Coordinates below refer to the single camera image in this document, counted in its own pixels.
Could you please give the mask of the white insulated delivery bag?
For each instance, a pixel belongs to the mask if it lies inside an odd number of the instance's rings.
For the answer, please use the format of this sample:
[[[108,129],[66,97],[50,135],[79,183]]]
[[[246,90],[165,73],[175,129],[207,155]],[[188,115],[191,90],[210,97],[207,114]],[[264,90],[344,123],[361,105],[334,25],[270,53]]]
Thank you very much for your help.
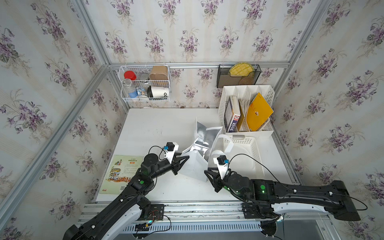
[[[190,158],[179,173],[194,180],[206,182],[208,178],[204,171],[208,168],[217,168],[214,158],[225,155],[223,146],[219,143],[219,140],[224,138],[229,137],[223,133],[223,127],[207,128],[196,121],[193,143],[182,152],[182,156]]]

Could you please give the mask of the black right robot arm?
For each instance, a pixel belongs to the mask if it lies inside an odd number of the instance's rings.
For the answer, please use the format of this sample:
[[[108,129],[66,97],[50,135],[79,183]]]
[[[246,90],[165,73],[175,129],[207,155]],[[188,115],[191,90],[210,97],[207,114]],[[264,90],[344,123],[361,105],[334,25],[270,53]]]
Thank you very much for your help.
[[[331,214],[340,221],[360,221],[352,197],[342,181],[325,186],[301,186],[243,177],[230,171],[224,178],[217,168],[204,171],[215,192],[224,189],[243,202],[243,211],[253,218],[275,219],[289,212]]]

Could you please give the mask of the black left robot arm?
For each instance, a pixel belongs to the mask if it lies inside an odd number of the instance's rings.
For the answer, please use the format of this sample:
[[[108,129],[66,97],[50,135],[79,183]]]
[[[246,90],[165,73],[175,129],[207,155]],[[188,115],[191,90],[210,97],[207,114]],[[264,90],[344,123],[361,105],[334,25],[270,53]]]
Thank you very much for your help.
[[[169,171],[177,175],[189,158],[175,153],[171,161],[161,161],[156,154],[146,155],[141,167],[122,193],[79,228],[75,225],[68,228],[63,239],[113,240],[124,227],[138,220],[142,211],[151,205],[146,195],[154,188],[154,179]]]

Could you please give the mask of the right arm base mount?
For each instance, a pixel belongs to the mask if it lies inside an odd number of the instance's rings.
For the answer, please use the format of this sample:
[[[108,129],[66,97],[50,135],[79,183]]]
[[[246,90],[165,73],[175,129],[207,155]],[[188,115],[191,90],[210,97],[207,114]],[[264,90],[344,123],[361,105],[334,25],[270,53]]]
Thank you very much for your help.
[[[242,212],[245,219],[278,219],[271,204],[242,203]]]

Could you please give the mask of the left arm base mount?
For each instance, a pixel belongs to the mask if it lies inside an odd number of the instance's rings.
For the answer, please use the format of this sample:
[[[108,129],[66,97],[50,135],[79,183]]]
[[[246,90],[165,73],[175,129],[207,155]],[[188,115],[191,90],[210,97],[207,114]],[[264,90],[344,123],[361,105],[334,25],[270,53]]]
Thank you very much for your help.
[[[138,202],[139,209],[142,211],[138,221],[159,221],[164,219],[164,204],[153,204],[147,198]]]

